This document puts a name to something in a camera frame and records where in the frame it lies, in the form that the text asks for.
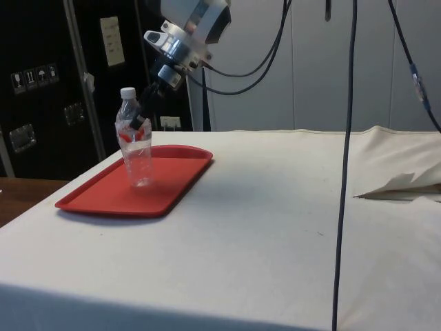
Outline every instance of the white sticker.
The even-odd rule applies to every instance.
[[[105,55],[109,67],[125,62],[123,44],[119,33],[118,17],[100,19],[101,32],[103,34]]]

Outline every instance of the metal frame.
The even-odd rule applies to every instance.
[[[135,13],[136,13],[136,23],[138,24],[138,33],[139,33],[139,42],[141,43],[141,52],[143,53],[143,62],[144,62],[144,70],[145,75],[147,77],[147,84],[150,83],[150,75],[149,75],[149,66],[147,64],[147,53],[145,51],[145,45],[144,45],[144,34],[141,27],[141,16],[139,14],[139,0],[134,0],[135,4]]]
[[[66,19],[68,20],[69,33],[72,40],[76,67],[78,69],[78,74],[81,81],[81,89],[83,91],[85,106],[89,114],[90,127],[92,129],[92,134],[94,137],[96,153],[98,155],[99,161],[102,161],[105,159],[103,137],[101,136],[101,129],[99,126],[98,115],[96,113],[95,102],[92,93],[89,91],[83,79],[83,75],[85,72],[88,72],[88,69],[85,62],[83,46],[81,44],[81,37],[78,29],[78,24],[76,22],[74,4],[72,1],[73,0],[63,0],[63,5]]]
[[[8,149],[6,148],[3,131],[0,126],[0,159],[6,171],[6,176],[15,177],[14,168],[12,167],[11,159],[9,157]]]

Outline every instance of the paper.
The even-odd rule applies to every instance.
[[[84,72],[83,80],[86,83],[86,86],[88,87],[90,93],[93,93],[95,91],[95,76],[93,74],[90,74],[89,72]]]
[[[105,47],[105,55],[109,67],[125,62],[123,44],[119,33],[118,17],[100,19],[101,32]]]

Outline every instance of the label sticker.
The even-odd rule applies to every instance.
[[[22,72],[14,72],[11,74],[12,87],[15,94],[26,92],[26,85]]]
[[[100,19],[105,55],[109,67],[125,62],[123,44],[119,33],[118,17]]]
[[[33,90],[35,88],[38,88],[37,76],[35,74],[35,70],[29,69],[29,70],[25,70],[23,73],[25,76],[25,82],[26,82],[26,86],[28,87],[28,90]]]
[[[37,79],[39,81],[39,86],[46,86],[49,84],[48,69],[46,66],[37,68]]]
[[[49,81],[51,83],[56,83],[56,82],[60,81],[60,76],[58,75],[57,65],[55,63],[51,63],[50,65],[48,65],[47,73],[48,73]]]

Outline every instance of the wooden surface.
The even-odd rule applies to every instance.
[[[0,178],[0,228],[67,183],[68,181]]]

